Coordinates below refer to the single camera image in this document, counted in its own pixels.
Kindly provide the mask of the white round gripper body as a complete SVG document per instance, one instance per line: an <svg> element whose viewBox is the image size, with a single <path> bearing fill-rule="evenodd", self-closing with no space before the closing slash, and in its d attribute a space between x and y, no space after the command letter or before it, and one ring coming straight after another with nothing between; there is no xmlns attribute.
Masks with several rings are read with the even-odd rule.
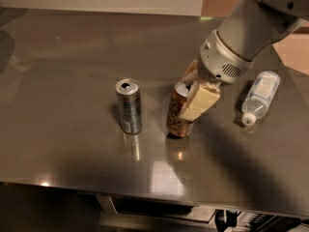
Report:
<svg viewBox="0 0 309 232"><path fill-rule="evenodd" d="M253 67L252 61L238 57L213 30L200 46L199 74L204 79L226 84L238 82Z"/></svg>

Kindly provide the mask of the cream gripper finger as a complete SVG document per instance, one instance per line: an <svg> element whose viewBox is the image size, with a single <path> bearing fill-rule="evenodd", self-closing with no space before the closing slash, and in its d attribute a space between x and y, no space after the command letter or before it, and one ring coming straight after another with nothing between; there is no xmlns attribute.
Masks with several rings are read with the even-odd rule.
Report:
<svg viewBox="0 0 309 232"><path fill-rule="evenodd" d="M194 81L200 81L201 76L199 74L199 63L197 60L193 60L192 63L189 65L189 67L186 69L182 81L184 82L194 82Z"/></svg>
<svg viewBox="0 0 309 232"><path fill-rule="evenodd" d="M188 93L186 103L179 117L186 121L195 121L211 108L220 98L219 82L200 82L195 80Z"/></svg>

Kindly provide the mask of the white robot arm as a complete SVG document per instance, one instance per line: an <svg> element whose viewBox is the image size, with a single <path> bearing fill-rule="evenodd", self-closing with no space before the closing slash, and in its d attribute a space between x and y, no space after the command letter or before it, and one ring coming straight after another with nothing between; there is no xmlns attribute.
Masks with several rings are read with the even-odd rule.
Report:
<svg viewBox="0 0 309 232"><path fill-rule="evenodd" d="M183 79L190 82L180 117L193 122L219 99L218 87L238 82L259 52L309 19L309 0L240 0L200 46Z"/></svg>

